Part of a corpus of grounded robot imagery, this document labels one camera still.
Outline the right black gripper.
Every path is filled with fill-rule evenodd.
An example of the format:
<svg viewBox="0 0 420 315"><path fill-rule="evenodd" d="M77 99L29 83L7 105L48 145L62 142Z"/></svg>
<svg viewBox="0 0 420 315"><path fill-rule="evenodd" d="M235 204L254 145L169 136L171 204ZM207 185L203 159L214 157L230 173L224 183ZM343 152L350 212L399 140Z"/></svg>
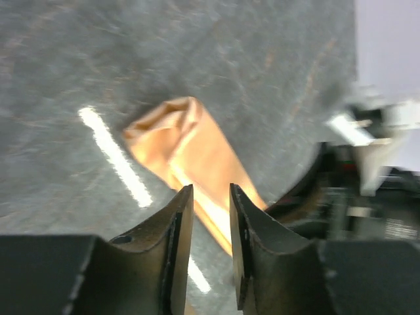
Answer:
<svg viewBox="0 0 420 315"><path fill-rule="evenodd" d="M331 240L419 240L419 175L391 168L372 196L349 146L323 142L304 177L268 208L299 235Z"/></svg>

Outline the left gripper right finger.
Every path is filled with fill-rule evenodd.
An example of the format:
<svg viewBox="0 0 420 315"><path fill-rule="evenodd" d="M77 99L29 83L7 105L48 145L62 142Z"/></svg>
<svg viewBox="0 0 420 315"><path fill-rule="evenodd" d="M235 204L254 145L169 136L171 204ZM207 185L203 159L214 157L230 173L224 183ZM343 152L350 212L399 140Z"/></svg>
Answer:
<svg viewBox="0 0 420 315"><path fill-rule="evenodd" d="M418 314L419 244L308 240L230 186L236 303L244 314Z"/></svg>

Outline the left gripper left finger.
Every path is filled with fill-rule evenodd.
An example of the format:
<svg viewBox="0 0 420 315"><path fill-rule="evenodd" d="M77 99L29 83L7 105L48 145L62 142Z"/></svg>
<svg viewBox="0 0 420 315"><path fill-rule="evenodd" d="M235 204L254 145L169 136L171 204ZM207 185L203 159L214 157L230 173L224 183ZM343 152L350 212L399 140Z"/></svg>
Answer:
<svg viewBox="0 0 420 315"><path fill-rule="evenodd" d="M186 301L194 191L111 240L1 236L2 314L193 314Z"/></svg>

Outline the peach satin napkin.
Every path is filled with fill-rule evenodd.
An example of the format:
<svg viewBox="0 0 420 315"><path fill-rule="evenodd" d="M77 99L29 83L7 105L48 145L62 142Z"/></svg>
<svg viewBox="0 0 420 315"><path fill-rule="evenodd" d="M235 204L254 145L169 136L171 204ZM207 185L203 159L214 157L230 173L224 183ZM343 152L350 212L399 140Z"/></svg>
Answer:
<svg viewBox="0 0 420 315"><path fill-rule="evenodd" d="M195 97L162 102L128 125L123 138L132 156L168 187L193 185L195 214L228 254L230 184L266 208L217 122Z"/></svg>

